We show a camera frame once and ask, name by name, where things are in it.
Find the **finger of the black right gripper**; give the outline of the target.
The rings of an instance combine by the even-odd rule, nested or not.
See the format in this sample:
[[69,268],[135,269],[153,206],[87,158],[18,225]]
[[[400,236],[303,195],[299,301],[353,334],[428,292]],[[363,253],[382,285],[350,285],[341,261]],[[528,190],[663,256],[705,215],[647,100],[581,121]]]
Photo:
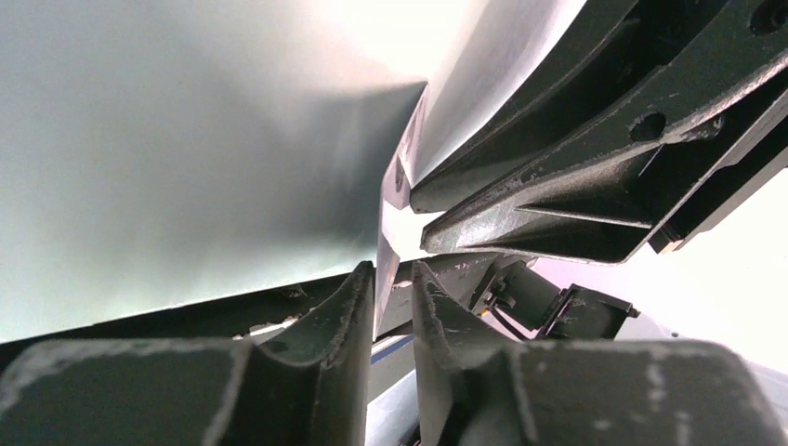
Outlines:
[[619,264],[728,216],[787,165],[787,5],[722,2],[600,115],[436,212],[422,248]]
[[411,191],[417,214],[449,210],[604,112],[671,61],[722,1],[589,1],[484,126]]

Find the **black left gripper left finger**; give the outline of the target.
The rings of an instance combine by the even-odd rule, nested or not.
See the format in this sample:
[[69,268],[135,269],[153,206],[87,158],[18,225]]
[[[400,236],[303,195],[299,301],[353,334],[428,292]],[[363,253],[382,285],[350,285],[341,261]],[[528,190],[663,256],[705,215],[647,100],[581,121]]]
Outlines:
[[374,267],[271,339],[51,340],[1,377],[5,445],[361,445]]

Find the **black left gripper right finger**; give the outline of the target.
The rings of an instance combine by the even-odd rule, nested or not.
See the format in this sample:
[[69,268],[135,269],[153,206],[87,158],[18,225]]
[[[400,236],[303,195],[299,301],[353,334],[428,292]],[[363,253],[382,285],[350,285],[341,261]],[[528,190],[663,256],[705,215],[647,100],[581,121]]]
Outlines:
[[412,270],[425,445],[783,445],[743,360],[697,341],[532,340],[497,332]]

